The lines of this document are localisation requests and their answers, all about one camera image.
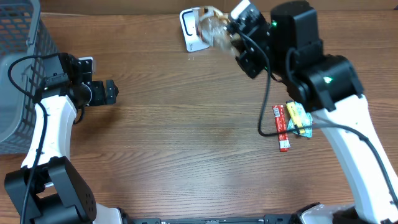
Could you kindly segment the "beige brown snack pouch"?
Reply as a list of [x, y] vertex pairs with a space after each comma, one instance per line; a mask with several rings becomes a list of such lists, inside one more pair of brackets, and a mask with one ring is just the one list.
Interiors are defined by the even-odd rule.
[[210, 47], [215, 47], [234, 57], [239, 55], [237, 48], [241, 40], [239, 34], [227, 30], [231, 23], [229, 15], [214, 6], [192, 8], [197, 36]]

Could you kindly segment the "yellow highlighter pen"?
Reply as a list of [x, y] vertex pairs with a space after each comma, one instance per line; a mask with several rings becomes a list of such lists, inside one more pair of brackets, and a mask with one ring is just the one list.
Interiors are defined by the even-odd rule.
[[305, 134], [305, 130], [302, 129], [302, 127], [308, 124], [308, 118], [305, 114], [305, 110], [302, 104], [293, 100], [289, 100], [286, 102], [286, 108], [290, 116], [288, 129], [301, 128], [295, 133], [303, 136]]

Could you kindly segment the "red snack bar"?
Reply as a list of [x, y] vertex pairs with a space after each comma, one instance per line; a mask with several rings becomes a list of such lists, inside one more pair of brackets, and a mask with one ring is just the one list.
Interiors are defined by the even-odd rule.
[[290, 142], [287, 133], [282, 134], [283, 131], [287, 130], [284, 116], [284, 106], [283, 105], [274, 105], [272, 107], [275, 117], [275, 125], [279, 140], [279, 149], [280, 152], [287, 152], [290, 149]]

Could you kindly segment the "teal tissue pack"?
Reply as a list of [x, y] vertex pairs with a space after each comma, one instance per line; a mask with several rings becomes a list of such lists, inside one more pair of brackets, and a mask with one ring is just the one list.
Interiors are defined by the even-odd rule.
[[287, 101], [286, 107], [289, 112], [290, 120], [287, 126], [288, 130], [299, 128], [299, 127], [307, 127], [313, 124], [313, 118], [310, 113], [307, 113], [304, 110], [302, 104], [296, 101]]

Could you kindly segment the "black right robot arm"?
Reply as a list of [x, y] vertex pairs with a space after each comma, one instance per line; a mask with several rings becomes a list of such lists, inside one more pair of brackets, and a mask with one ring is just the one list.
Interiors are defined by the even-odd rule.
[[229, 16], [227, 30], [240, 36], [237, 63], [251, 78], [278, 75], [289, 96], [313, 116], [326, 136], [354, 198], [352, 205], [311, 204], [291, 223], [396, 223], [397, 175], [371, 121], [364, 88], [352, 63], [326, 55], [316, 10], [290, 1], [267, 22], [249, 1]]

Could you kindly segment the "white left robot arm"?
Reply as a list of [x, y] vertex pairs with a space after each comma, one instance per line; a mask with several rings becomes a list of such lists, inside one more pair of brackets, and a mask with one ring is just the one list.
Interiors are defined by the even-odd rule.
[[41, 55], [45, 76], [35, 93], [21, 88], [7, 67], [10, 83], [34, 103], [36, 114], [29, 151], [17, 171], [6, 174], [4, 187], [21, 223], [130, 223], [121, 208], [96, 202], [70, 162], [72, 127], [82, 121], [87, 106], [112, 105], [118, 88], [113, 80], [93, 81], [93, 57], [68, 53]]

